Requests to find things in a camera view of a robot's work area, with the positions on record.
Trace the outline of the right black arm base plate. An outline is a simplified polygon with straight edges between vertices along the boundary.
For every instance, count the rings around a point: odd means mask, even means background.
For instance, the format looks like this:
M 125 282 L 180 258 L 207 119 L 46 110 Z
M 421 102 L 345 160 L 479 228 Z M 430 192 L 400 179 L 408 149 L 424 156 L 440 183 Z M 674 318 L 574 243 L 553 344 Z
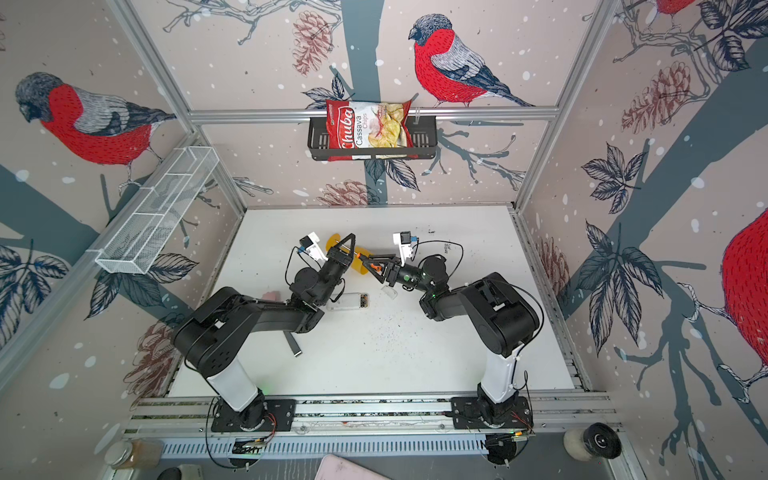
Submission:
M 529 431 L 533 412 L 527 398 L 513 396 L 503 403 L 485 398 L 453 397 L 447 416 L 457 430 L 507 429 Z

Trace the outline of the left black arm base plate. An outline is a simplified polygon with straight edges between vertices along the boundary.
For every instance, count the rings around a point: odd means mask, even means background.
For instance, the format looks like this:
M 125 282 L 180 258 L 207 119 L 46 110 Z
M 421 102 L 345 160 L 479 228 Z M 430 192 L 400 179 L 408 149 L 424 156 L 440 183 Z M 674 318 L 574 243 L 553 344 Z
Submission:
M 214 433 L 288 432 L 292 428 L 297 402 L 294 399 L 256 400 L 242 412 L 224 400 L 213 405 L 210 429 Z

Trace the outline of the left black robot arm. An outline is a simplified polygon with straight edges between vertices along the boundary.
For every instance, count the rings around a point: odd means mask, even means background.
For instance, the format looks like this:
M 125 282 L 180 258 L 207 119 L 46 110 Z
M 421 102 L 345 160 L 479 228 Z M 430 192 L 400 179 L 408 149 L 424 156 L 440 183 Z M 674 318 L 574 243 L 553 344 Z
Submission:
M 311 331 L 324 316 L 322 308 L 338 299 L 333 292 L 353 263 L 355 246 L 356 236 L 351 233 L 329 250 L 320 269 L 299 270 L 289 285 L 291 297 L 284 302 L 252 298 L 223 287 L 174 330 L 173 346 L 218 397 L 214 432 L 291 428 L 295 403 L 280 401 L 270 406 L 238 355 L 253 333 Z

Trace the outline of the orange black screwdriver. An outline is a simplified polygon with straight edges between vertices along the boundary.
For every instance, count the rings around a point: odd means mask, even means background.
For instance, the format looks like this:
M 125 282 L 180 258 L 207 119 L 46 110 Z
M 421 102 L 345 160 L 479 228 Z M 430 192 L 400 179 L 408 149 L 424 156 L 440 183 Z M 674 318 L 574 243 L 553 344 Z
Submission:
M 362 267 L 366 270 L 366 265 L 382 265 L 381 259 L 377 256 L 370 257 L 368 255 L 364 255 L 362 253 L 357 253 L 356 258 L 360 261 Z

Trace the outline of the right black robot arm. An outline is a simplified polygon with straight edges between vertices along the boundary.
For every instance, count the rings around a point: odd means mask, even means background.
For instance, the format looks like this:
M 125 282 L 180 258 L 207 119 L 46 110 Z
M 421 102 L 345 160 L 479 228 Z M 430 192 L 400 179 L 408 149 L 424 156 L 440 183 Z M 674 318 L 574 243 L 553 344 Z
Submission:
M 535 312 L 515 286 L 493 272 L 452 289 L 446 259 L 440 254 L 417 265 L 396 256 L 358 258 L 379 283 L 420 291 L 419 305 L 427 318 L 437 322 L 469 318 L 486 348 L 486 365 L 475 395 L 451 399 L 448 416 L 456 429 L 533 430 L 530 401 L 521 396 L 514 380 L 520 354 L 540 332 L 543 314 Z

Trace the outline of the grey white remote control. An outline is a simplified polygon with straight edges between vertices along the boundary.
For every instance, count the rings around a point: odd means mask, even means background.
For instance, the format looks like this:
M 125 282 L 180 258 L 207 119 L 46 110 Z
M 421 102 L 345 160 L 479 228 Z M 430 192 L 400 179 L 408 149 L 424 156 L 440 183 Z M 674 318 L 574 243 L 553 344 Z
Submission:
M 326 305 L 326 309 L 328 311 L 353 311 L 353 310 L 365 309 L 365 308 L 361 308 L 359 304 L 361 294 L 366 294 L 366 293 L 344 293 L 337 299 L 336 302 L 330 301 Z

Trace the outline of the white battery cover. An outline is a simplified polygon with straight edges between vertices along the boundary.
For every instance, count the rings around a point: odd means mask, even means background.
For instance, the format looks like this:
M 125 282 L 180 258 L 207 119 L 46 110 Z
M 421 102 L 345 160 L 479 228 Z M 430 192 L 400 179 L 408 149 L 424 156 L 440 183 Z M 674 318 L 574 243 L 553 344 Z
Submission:
M 384 285 L 381 291 L 387 295 L 390 299 L 395 299 L 398 296 L 398 292 L 390 286 Z

